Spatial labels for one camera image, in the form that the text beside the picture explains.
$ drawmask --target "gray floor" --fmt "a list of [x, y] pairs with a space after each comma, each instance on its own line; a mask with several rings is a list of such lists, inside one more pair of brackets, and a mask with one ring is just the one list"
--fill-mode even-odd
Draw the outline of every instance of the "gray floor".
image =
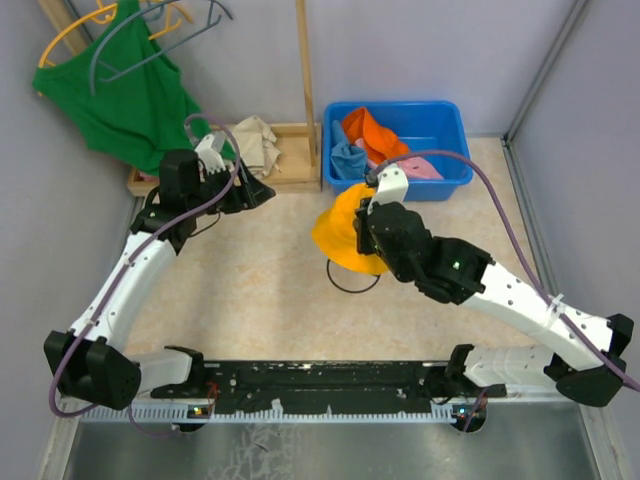
[[65, 479], [600, 478], [578, 407], [493, 404], [484, 428], [209, 425], [157, 440], [126, 423], [83, 423]]

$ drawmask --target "white wall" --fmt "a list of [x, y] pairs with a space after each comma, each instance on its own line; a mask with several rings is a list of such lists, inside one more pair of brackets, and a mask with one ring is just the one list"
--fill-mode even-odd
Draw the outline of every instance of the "white wall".
[[[222, 1], [236, 19], [170, 54], [185, 85], [229, 121], [304, 121], [294, 0]], [[209, 2], [181, 3], [201, 27]], [[316, 117], [339, 100], [448, 99], [467, 132], [503, 134], [572, 3], [307, 0]]]
[[0, 477], [34, 478], [53, 416], [42, 344], [116, 260], [132, 199], [122, 165], [88, 153], [30, 83], [55, 32], [35, 1], [0, 15]]
[[[567, 301], [636, 321], [623, 359], [640, 379], [640, 4], [591, 2], [516, 139], [554, 276]], [[612, 402], [636, 474], [640, 394]]]

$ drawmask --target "wooden stand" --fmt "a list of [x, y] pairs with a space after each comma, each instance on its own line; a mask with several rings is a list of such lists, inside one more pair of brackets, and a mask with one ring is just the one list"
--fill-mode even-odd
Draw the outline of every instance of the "wooden stand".
[[[73, 23], [73, 15], [62, 0], [38, 1], [56, 31], [60, 32]], [[263, 181], [278, 193], [319, 192], [322, 186], [320, 171], [322, 156], [318, 147], [322, 144], [322, 128], [319, 123], [314, 121], [307, 10], [305, 0], [295, 0], [295, 3], [306, 123], [271, 125], [271, 129], [277, 137], [276, 147], [282, 151], [282, 155], [278, 158], [280, 171], [273, 169], [271, 175]], [[86, 42], [77, 31], [65, 36], [64, 40], [74, 55], [86, 47]], [[127, 179], [127, 187], [134, 196], [146, 196], [156, 185], [157, 181], [146, 181], [138, 170], [131, 169]]]

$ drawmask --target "wooden pole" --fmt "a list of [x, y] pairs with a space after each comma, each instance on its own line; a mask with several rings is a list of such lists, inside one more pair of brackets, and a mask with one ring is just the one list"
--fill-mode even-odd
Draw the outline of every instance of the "wooden pole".
[[[75, 21], [63, 0], [38, 0], [38, 3], [58, 33]], [[78, 55], [87, 48], [87, 42], [78, 30], [69, 32], [62, 41], [73, 55]]]
[[309, 36], [307, 34], [307, 7], [305, 0], [296, 0], [298, 17], [298, 43], [300, 44], [300, 64], [304, 86], [304, 108], [307, 114], [307, 135], [309, 136], [309, 155], [311, 166], [316, 166], [316, 125], [313, 115], [313, 96], [311, 90], [311, 61], [309, 58]]

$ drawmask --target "beige table surface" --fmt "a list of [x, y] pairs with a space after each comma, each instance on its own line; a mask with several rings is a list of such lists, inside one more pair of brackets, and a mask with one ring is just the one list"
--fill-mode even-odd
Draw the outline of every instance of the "beige table surface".
[[[500, 141], [469, 139], [469, 147], [530, 258]], [[156, 284], [127, 351], [173, 344], [199, 350], [208, 359], [445, 360], [461, 343], [535, 343], [484, 314], [438, 304], [390, 274], [362, 295], [338, 291], [310, 235], [333, 199], [326, 187], [322, 193], [279, 195], [254, 211], [223, 217], [190, 240]], [[477, 176], [447, 202], [407, 208], [418, 211], [434, 235], [464, 238], [524, 275]], [[212, 219], [203, 217], [199, 225]], [[335, 272], [346, 287], [371, 281], [339, 267]]]

